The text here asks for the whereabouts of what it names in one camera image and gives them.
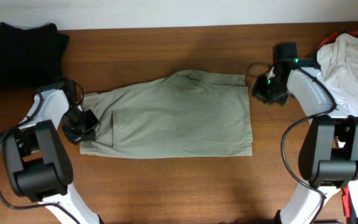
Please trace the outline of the khaki green shorts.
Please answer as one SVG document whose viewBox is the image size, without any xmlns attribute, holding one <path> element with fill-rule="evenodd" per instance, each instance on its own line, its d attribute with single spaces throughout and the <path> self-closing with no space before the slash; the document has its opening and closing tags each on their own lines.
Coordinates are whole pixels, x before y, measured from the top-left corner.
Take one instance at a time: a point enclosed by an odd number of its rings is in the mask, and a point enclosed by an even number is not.
<svg viewBox="0 0 358 224">
<path fill-rule="evenodd" d="M 151 82 L 85 96 L 99 119 L 86 155 L 126 159 L 252 155 L 244 75 L 182 70 Z"/>
</svg>

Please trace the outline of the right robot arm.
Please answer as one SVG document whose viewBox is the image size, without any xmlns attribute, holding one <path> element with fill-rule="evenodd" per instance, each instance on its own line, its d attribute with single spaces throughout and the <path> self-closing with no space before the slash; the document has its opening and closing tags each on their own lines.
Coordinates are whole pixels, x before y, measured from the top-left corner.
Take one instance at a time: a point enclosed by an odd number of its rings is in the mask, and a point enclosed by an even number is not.
<svg viewBox="0 0 358 224">
<path fill-rule="evenodd" d="M 298 100 L 305 117 L 286 129 L 280 153 L 298 186 L 273 222 L 314 223 L 333 195 L 358 180 L 358 116 L 336 103 L 316 60 L 299 58 L 296 43 L 282 42 L 273 47 L 273 62 L 257 77 L 252 96 L 283 106 L 290 95 Z M 307 121 L 310 126 L 298 156 L 301 175 L 297 177 L 285 156 L 285 140 L 293 128 Z"/>
</svg>

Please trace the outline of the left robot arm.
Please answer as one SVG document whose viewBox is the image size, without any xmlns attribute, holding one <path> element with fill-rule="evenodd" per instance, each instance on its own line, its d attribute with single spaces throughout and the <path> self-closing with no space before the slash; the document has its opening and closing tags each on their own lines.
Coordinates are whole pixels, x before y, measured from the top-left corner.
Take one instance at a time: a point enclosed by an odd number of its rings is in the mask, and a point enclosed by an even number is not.
<svg viewBox="0 0 358 224">
<path fill-rule="evenodd" d="M 12 191 L 31 202 L 13 205 L 0 189 L 0 200 L 8 208 L 47 208 L 61 223 L 102 223 L 75 189 L 73 166 L 58 134 L 62 129 L 74 145 L 95 140 L 99 120 L 81 107 L 80 90 L 74 80 L 39 88 L 25 118 L 1 134 L 0 155 Z"/>
</svg>

